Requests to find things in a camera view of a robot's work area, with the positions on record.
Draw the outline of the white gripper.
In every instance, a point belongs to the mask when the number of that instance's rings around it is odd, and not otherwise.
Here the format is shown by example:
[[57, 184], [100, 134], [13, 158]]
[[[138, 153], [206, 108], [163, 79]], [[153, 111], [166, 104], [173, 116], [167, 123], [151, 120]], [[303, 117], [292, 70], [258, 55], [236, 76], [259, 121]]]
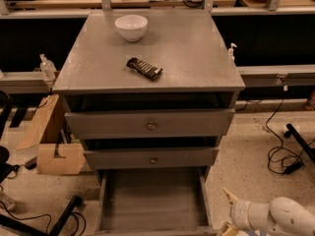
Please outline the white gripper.
[[231, 191], [227, 188], [222, 188], [225, 195], [228, 198], [230, 207], [230, 218], [233, 224], [225, 222], [216, 236], [248, 236], [244, 231], [250, 228], [248, 210], [250, 203], [248, 201], [239, 200]]

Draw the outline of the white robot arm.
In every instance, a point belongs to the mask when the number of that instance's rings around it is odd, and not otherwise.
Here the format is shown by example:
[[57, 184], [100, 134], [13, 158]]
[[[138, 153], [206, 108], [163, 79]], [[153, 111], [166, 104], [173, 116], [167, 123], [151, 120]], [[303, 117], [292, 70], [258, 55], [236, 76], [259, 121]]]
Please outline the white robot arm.
[[253, 203], [222, 189], [231, 222], [222, 226], [218, 236], [315, 236], [315, 215], [298, 202], [277, 197], [269, 203]]

